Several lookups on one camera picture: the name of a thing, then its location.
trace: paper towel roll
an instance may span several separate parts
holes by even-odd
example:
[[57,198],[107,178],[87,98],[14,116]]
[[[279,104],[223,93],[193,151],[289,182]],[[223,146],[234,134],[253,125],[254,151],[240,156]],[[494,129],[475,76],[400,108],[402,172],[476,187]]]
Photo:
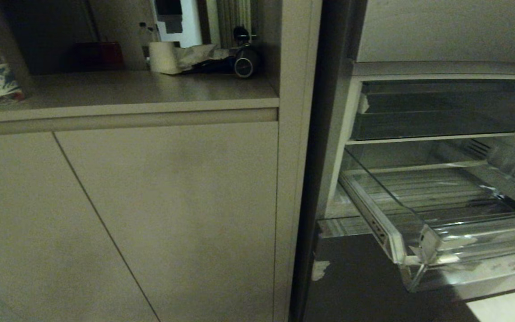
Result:
[[149,50],[151,55],[151,71],[171,75],[182,72],[174,55],[173,42],[151,42]]

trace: beige cabinet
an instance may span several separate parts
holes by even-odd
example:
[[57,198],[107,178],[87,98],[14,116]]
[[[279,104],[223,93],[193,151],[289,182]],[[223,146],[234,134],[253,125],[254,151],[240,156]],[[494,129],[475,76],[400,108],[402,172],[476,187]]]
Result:
[[156,321],[51,133],[0,136],[0,308],[3,320]]
[[272,321],[277,122],[56,135],[160,320]]

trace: white appliance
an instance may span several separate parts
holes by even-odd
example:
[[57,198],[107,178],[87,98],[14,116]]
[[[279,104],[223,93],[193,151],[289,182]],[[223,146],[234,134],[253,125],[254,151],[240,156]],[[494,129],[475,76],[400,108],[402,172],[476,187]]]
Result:
[[372,233],[388,257],[378,265],[396,265],[407,292],[450,289],[470,299],[515,289],[513,8],[325,2],[296,315],[316,227],[334,234],[332,218],[357,223],[342,234]]

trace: countertop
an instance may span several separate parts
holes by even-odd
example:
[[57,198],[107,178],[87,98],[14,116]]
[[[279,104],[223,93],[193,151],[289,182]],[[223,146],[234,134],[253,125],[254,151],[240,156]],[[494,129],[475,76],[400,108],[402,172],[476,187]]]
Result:
[[27,99],[0,107],[0,122],[113,114],[279,106],[267,79],[115,71],[33,76]]

